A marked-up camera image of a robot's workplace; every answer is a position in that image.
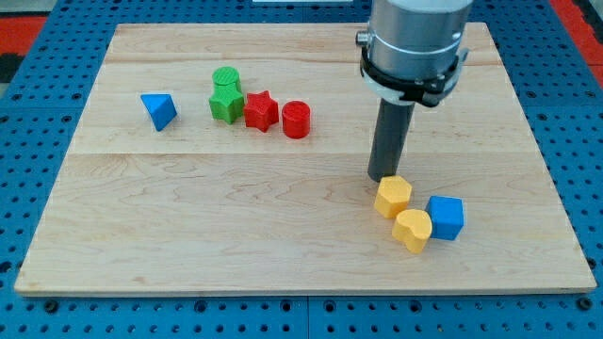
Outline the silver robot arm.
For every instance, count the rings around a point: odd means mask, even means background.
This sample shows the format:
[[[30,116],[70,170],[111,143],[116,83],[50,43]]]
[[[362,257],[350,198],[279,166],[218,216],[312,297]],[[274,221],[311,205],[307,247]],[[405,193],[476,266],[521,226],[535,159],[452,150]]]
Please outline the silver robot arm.
[[[434,107],[456,87],[472,0],[374,0],[356,33],[366,84],[391,105]]]

